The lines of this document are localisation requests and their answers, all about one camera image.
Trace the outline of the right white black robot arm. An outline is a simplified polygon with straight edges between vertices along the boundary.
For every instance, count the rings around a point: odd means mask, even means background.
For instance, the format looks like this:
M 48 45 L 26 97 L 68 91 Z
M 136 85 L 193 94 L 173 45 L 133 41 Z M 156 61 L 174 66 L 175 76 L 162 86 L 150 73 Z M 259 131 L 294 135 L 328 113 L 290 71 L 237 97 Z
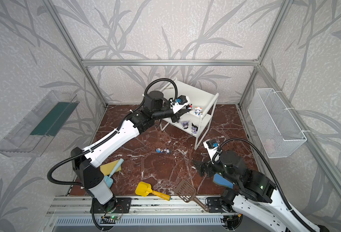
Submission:
M 249 169 L 232 150 L 217 152 L 210 161 L 194 162 L 200 176 L 220 177 L 232 184 L 219 197 L 226 212 L 247 216 L 271 232 L 327 232 L 328 228 L 310 222 L 286 199 L 278 184 L 263 173 Z

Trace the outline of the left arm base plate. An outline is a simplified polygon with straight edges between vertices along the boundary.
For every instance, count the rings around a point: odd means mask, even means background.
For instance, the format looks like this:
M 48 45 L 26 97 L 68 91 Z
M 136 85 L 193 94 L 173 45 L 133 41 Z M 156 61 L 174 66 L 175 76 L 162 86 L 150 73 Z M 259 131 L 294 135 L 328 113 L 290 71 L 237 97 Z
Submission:
M 127 214 L 131 207 L 131 198 L 125 197 L 113 197 L 107 203 L 101 205 L 96 198 L 92 199 L 93 207 L 90 209 L 90 213 L 104 214 L 104 213 L 119 213 Z

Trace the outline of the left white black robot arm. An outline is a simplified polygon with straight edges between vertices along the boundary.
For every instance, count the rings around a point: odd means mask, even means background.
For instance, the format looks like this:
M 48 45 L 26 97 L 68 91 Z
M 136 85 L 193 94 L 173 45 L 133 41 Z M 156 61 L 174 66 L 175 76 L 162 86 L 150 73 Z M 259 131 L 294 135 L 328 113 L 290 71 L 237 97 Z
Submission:
M 160 91 L 146 93 L 140 106 L 126 115 L 116 129 L 84 149 L 73 149 L 70 158 L 54 165 L 47 174 L 48 180 L 58 185 L 81 186 L 101 205 L 107 204 L 114 195 L 99 169 L 101 164 L 129 140 L 154 126 L 156 120 L 166 118 L 173 122 L 179 120 L 183 114 L 191 110 L 189 105 L 190 98 L 185 95 L 176 95 L 174 99 L 166 100 Z M 68 182 L 53 178 L 53 172 L 70 161 L 73 162 L 80 181 Z

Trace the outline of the blue white small figure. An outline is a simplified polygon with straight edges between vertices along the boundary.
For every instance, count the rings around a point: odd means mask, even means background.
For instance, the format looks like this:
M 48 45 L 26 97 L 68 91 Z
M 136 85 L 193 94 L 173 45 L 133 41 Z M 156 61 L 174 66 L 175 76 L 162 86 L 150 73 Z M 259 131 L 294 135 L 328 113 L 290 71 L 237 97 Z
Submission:
M 201 107 L 195 107 L 194 114 L 197 117 L 200 117 L 202 115 L 202 108 Z

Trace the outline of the purple caped Kuromi figure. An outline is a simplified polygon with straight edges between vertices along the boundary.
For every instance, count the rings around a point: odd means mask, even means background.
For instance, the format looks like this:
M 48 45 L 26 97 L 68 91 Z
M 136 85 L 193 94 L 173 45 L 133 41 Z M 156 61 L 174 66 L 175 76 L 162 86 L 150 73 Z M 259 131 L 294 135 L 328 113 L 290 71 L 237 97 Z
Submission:
M 184 130 L 186 130 L 186 129 L 189 128 L 189 121 L 181 121 L 180 123 L 181 123 L 182 128 L 183 128 Z

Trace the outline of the blue Doraemon figure pair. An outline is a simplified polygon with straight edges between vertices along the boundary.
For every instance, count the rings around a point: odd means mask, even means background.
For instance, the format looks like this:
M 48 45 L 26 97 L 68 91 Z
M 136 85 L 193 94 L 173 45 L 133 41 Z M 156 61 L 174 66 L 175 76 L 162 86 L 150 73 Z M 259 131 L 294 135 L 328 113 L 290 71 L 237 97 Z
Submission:
M 156 149 L 156 152 L 157 153 L 161 153 L 161 154 L 170 154 L 170 150 L 169 149 L 167 149 L 167 148 L 164 148 L 164 149 L 162 149 L 162 148 L 157 148 Z

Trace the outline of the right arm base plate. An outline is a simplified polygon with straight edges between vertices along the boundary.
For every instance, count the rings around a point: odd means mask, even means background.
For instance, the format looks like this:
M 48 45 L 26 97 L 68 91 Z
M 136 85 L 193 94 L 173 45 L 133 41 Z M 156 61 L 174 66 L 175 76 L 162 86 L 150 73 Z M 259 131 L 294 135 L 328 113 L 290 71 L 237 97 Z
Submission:
M 207 197 L 205 203 L 208 206 L 210 213 L 225 213 L 225 210 L 221 206 L 219 197 Z

